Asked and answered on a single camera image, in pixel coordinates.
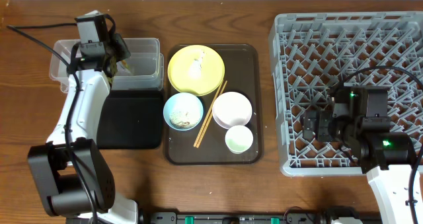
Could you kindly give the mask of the pale green cup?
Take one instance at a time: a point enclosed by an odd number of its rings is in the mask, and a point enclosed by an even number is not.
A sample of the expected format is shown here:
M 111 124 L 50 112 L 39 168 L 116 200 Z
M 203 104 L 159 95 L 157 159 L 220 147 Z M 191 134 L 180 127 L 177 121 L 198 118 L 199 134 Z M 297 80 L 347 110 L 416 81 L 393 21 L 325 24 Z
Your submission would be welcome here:
M 233 126 L 225 134 L 227 148 L 237 155 L 247 151 L 252 146 L 253 141 L 253 134 L 246 126 Z

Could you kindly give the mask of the light blue bowl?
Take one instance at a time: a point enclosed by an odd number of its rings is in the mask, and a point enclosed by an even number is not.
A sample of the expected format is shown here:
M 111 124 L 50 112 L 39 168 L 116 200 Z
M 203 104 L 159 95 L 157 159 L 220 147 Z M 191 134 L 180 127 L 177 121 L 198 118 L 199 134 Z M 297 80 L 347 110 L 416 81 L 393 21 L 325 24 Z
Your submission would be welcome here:
M 175 128 L 170 121 L 170 114 L 174 111 L 187 111 L 193 118 L 193 124 L 188 129 Z M 168 126 L 178 131 L 188 131 L 196 127 L 204 115 L 204 108 L 202 102 L 197 96 L 190 93 L 177 93 L 172 95 L 168 101 L 166 101 L 163 108 L 163 117 Z

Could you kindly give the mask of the pandan cake wrapper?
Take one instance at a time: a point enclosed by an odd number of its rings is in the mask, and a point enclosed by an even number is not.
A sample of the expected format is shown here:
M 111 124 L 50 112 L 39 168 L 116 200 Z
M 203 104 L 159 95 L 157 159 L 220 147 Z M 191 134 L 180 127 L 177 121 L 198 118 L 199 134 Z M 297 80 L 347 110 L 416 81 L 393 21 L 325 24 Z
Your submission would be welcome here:
M 117 72 L 115 76 L 133 76 L 133 71 L 131 70 L 131 67 L 126 62 L 126 60 L 121 60 L 116 63 L 117 66 Z

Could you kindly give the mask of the rice food waste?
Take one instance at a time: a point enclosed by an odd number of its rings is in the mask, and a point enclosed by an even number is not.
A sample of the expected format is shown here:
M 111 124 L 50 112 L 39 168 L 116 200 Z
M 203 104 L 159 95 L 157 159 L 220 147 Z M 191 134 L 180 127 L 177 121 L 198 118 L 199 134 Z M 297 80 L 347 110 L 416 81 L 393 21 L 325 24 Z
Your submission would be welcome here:
M 174 111 L 169 118 L 171 124 L 178 129 L 188 129 L 193 124 L 193 118 L 187 111 Z

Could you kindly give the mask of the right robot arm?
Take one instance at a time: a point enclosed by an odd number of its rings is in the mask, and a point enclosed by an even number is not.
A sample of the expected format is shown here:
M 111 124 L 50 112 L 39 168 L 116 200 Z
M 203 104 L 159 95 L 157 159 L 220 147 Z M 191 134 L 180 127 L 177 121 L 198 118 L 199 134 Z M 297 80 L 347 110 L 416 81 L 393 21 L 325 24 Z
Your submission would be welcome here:
M 303 138 L 349 148 L 376 197 L 383 223 L 421 223 L 421 154 L 405 132 L 391 131 L 386 87 L 333 87 L 332 110 L 310 110 Z

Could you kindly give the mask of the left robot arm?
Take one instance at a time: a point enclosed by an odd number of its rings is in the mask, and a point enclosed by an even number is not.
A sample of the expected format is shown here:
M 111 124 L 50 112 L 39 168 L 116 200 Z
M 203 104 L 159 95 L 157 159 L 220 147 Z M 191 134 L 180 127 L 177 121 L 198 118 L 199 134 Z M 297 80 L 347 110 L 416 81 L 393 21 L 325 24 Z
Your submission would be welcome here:
M 130 56 L 117 33 L 81 36 L 65 66 L 68 92 L 59 120 L 27 161 L 44 211 L 85 223 L 138 223 L 136 201 L 115 189 L 112 171 L 96 145 L 101 110 L 117 63 Z

